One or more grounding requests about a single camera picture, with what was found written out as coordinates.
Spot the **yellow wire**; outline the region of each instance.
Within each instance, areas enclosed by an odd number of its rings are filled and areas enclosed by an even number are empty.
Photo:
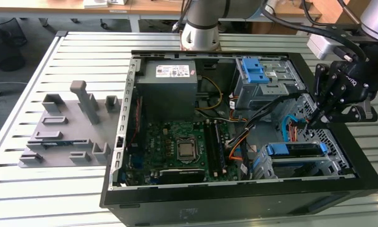
[[[212,79],[208,78],[208,77],[202,77],[202,78],[205,78],[205,79],[214,85],[214,87],[217,88],[218,93],[220,93],[220,99],[218,99],[218,102],[217,102],[217,104],[216,104],[214,106],[200,107],[200,108],[194,108],[194,109],[196,109],[196,110],[212,110],[212,109],[214,109],[214,108],[220,105],[220,103],[221,103],[221,101],[222,101],[222,93],[221,93],[220,87],[218,87],[217,84],[212,81]]]

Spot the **label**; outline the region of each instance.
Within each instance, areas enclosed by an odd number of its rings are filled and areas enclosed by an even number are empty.
[[[273,71],[273,72],[265,72],[265,75],[266,76],[272,76],[272,77],[277,77],[277,75],[276,75],[276,72]]]
[[[236,102],[234,101],[229,101],[229,108],[230,109],[236,109]]]
[[[128,11],[125,10],[109,10],[109,13],[126,13]]]
[[[158,65],[156,77],[190,77],[189,65]]]
[[[248,167],[244,165],[244,163],[241,164],[241,170],[245,174],[248,174]]]
[[[57,146],[57,143],[42,143],[42,145],[46,145],[46,146]]]
[[[257,145],[250,146],[252,151],[257,152]]]

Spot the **aluminum profile table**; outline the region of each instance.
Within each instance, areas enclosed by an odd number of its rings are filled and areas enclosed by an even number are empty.
[[[224,51],[298,52],[312,70],[318,62],[306,36],[221,35]],[[76,100],[73,80],[86,81],[97,99],[122,98],[130,50],[178,50],[178,36],[162,33],[69,32],[57,36],[0,131],[0,227],[124,226],[98,207],[105,167],[21,169],[25,143],[44,108],[46,93]],[[378,112],[378,97],[373,101]],[[378,122],[353,123],[349,129],[378,173]],[[314,216],[261,218],[196,226],[327,227],[378,226],[378,193],[351,199]]]

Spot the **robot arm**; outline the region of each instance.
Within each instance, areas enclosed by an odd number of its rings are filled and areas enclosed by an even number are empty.
[[[359,44],[367,59],[357,61],[338,42],[310,36],[308,46],[319,59],[334,53],[346,61],[334,61],[330,66],[317,65],[313,91],[317,109],[309,127],[322,128],[327,122],[374,122],[378,115],[370,101],[378,92],[378,0],[370,2],[361,25],[327,26],[326,30]]]
[[[370,106],[378,91],[378,0],[371,0],[358,25],[331,25],[325,29],[294,25],[266,10],[268,0],[189,0],[188,23],[181,36],[186,50],[218,48],[218,18],[249,18],[262,11],[276,23],[312,33],[308,46],[319,59],[334,53],[343,61],[315,68],[314,99],[317,109],[309,118],[310,128],[329,122],[374,122]]]
[[[188,22],[181,37],[186,50],[218,48],[218,19],[260,16],[261,0],[192,0]]]

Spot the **floor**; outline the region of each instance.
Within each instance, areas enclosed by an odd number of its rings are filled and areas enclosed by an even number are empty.
[[[26,20],[17,19],[24,34],[28,39],[28,44],[21,47],[22,56],[25,58],[25,66],[13,72],[0,71],[0,82],[28,82],[33,75],[36,67],[46,52],[46,49],[53,40],[56,31],[85,31],[85,32],[130,32],[130,24],[128,20],[106,19],[104,22],[109,26],[109,30],[104,30],[100,26],[98,19],[78,19],[78,24],[69,19],[50,18],[48,20],[49,27],[42,28],[37,18]],[[169,32],[170,27],[160,21],[140,21],[142,32]],[[24,84],[0,84],[0,129],[12,111],[12,108],[18,100],[24,90]]]

